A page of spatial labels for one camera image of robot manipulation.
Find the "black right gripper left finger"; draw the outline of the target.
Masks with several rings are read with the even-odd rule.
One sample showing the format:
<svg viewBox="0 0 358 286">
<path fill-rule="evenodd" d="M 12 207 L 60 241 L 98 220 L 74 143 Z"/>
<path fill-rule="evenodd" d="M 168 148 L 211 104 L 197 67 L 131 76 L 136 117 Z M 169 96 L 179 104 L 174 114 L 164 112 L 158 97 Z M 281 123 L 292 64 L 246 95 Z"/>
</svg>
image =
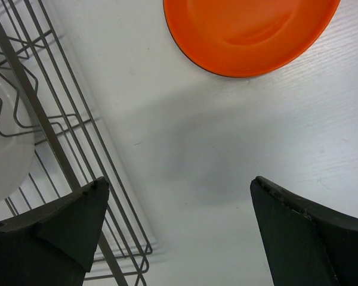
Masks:
<svg viewBox="0 0 358 286">
<path fill-rule="evenodd" d="M 82 285 L 109 199 L 98 178 L 64 197 L 0 221 L 0 285 Z"/>
</svg>

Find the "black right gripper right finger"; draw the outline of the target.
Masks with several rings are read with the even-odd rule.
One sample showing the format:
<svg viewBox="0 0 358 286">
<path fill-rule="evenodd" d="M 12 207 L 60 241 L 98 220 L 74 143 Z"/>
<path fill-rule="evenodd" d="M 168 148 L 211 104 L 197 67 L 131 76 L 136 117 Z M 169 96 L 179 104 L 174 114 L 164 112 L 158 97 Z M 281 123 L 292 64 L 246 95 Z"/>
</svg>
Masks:
<svg viewBox="0 0 358 286">
<path fill-rule="evenodd" d="M 250 192 L 274 285 L 358 285 L 358 218 L 262 176 Z"/>
</svg>

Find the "orange plate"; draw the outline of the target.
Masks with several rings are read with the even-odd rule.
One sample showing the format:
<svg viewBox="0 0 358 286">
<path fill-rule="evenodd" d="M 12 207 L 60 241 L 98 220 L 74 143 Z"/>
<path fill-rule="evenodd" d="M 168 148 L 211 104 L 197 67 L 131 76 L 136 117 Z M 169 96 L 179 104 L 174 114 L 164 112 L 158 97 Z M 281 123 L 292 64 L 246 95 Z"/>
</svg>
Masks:
<svg viewBox="0 0 358 286">
<path fill-rule="evenodd" d="M 339 1 L 163 1 L 169 32 L 200 68 L 225 77 L 275 71 L 312 46 Z"/>
</svg>

